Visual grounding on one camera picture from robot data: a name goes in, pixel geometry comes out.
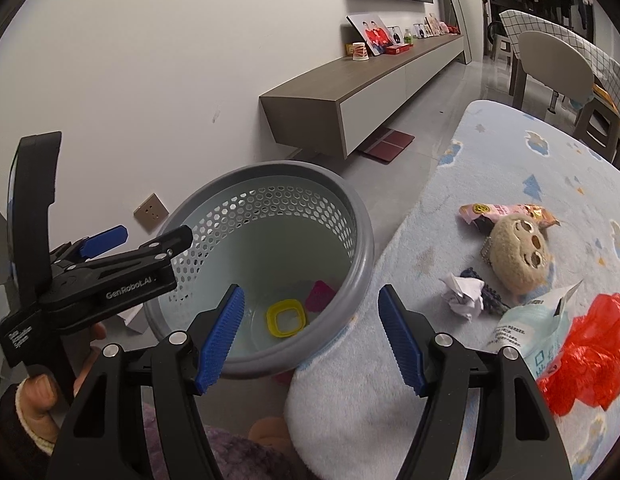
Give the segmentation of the person's left hand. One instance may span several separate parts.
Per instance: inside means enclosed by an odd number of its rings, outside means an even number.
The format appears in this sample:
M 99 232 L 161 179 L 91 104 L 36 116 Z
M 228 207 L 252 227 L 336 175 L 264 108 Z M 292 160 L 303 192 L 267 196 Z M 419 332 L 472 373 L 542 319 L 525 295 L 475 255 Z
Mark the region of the person's left hand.
M 90 329 L 92 340 L 103 340 L 107 333 L 103 323 L 99 322 Z M 90 347 L 89 356 L 83 362 L 82 368 L 74 382 L 76 396 L 86 380 L 86 376 L 100 355 L 96 347 Z M 15 394 L 15 408 L 19 422 L 25 433 L 34 445 L 50 457 L 54 450 L 60 427 L 53 419 L 51 411 L 58 402 L 58 393 L 54 380 L 45 374 L 30 377 L 19 384 Z

